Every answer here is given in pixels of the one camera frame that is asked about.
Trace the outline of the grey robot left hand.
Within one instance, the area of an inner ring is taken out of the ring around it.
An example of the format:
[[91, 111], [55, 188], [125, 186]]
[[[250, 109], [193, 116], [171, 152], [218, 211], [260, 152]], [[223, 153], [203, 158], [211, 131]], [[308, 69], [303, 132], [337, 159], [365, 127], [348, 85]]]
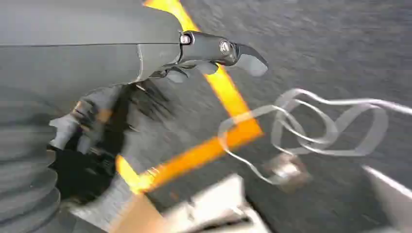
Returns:
[[115, 0], [0, 3], [0, 202], [59, 201], [68, 169], [112, 178], [139, 83], [237, 66], [268, 67], [253, 48], [184, 31], [171, 13]]

